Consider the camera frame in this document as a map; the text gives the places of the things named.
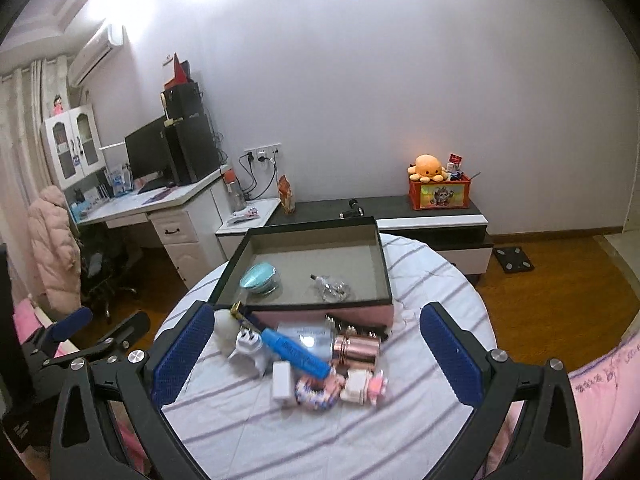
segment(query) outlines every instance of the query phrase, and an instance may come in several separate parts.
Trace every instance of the blue tube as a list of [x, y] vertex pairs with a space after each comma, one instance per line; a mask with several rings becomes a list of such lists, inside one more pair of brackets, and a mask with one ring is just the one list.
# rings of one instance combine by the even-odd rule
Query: blue tube
[[260, 337], [262, 338], [262, 342], [271, 350], [304, 373], [320, 380], [325, 379], [327, 375], [329, 375], [331, 367], [327, 363], [288, 337], [279, 334], [271, 328], [263, 330]]

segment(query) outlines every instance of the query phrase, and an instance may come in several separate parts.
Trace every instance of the red box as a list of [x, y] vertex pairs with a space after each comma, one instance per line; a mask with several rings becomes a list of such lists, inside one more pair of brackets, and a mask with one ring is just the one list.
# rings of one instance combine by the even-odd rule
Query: red box
[[464, 173], [460, 180], [423, 184], [409, 180], [409, 199], [414, 209], [453, 209], [469, 207], [471, 180]]

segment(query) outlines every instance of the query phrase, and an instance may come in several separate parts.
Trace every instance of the white tablecloth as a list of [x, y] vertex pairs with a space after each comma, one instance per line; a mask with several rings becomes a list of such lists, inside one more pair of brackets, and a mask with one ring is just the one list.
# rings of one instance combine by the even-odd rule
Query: white tablecloth
[[[212, 479], [421, 479], [458, 434], [463, 406], [420, 335], [423, 305], [439, 301], [485, 348], [495, 336], [482, 299], [427, 245], [382, 234], [396, 321], [383, 344], [389, 379], [377, 408], [339, 402], [327, 412], [280, 409], [271, 379], [230, 364], [212, 337], [177, 400], [163, 411]], [[182, 298], [161, 326], [174, 326], [193, 301], [209, 298], [224, 266]]]

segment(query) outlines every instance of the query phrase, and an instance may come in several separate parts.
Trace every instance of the cartoon panda picture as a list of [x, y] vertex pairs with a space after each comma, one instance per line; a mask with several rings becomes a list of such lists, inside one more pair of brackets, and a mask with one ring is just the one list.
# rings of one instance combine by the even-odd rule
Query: cartoon panda picture
[[433, 198], [430, 202], [436, 206], [446, 206], [449, 205], [454, 194], [455, 192], [453, 190], [440, 187], [433, 192]]

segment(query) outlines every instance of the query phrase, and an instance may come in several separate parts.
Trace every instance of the orange plush toy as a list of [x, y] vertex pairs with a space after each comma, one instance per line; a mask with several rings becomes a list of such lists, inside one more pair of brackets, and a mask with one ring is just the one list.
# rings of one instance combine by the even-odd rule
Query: orange plush toy
[[442, 182], [449, 178], [449, 173], [440, 164], [440, 161], [433, 155], [421, 155], [415, 159], [415, 166], [407, 169], [409, 179], [419, 180], [426, 184], [433, 180], [434, 182]]

